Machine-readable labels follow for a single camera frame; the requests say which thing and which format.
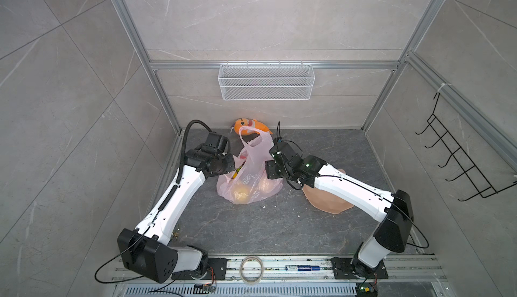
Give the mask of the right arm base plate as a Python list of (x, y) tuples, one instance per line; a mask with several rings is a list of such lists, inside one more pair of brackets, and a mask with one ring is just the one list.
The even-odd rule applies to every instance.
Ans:
[(369, 268), (351, 257), (330, 259), (335, 279), (388, 279), (386, 267), (381, 261), (375, 268)]

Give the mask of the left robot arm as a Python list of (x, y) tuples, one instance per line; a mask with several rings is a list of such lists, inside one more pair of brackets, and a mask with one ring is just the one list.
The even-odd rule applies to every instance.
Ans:
[(206, 273), (207, 253), (192, 246), (170, 246), (172, 235), (189, 201), (207, 178), (236, 169), (228, 138), (215, 132), (189, 150), (182, 162), (183, 167), (151, 212), (135, 229), (124, 229), (117, 238), (124, 267), (159, 284), (183, 271)]

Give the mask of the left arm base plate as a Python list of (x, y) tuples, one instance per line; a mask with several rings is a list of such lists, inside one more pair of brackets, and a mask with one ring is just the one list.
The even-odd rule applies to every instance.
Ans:
[(211, 281), (214, 277), (219, 282), (226, 278), (227, 263), (225, 258), (208, 258), (196, 270), (173, 273), (170, 279)]

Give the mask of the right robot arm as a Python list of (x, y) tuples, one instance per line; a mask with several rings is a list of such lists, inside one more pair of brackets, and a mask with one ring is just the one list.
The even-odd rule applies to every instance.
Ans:
[(273, 139), (266, 161), (267, 178), (284, 178), (301, 187), (315, 188), (332, 194), (360, 208), (378, 222), (370, 237), (356, 251), (351, 262), (356, 275), (367, 277), (380, 266), (389, 253), (405, 251), (413, 227), (413, 211), (409, 194), (377, 189), (347, 174), (316, 156), (302, 158), (288, 141)]

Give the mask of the pink plastic bag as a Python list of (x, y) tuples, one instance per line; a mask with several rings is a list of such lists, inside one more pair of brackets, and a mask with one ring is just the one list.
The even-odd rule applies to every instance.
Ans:
[(233, 203), (232, 189), (236, 185), (250, 187), (249, 203), (276, 195), (283, 187), (283, 179), (270, 180), (265, 172), (265, 162), (272, 159), (269, 154), (273, 147), (272, 136), (251, 127), (241, 127), (239, 132), (243, 149), (234, 156), (236, 170), (218, 178), (218, 195)]

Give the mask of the pale round fruit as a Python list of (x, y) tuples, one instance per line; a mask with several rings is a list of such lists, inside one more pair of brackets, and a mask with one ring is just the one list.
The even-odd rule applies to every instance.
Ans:
[(250, 202), (250, 187), (246, 185), (236, 185), (232, 189), (232, 201), (235, 204), (242, 205)]

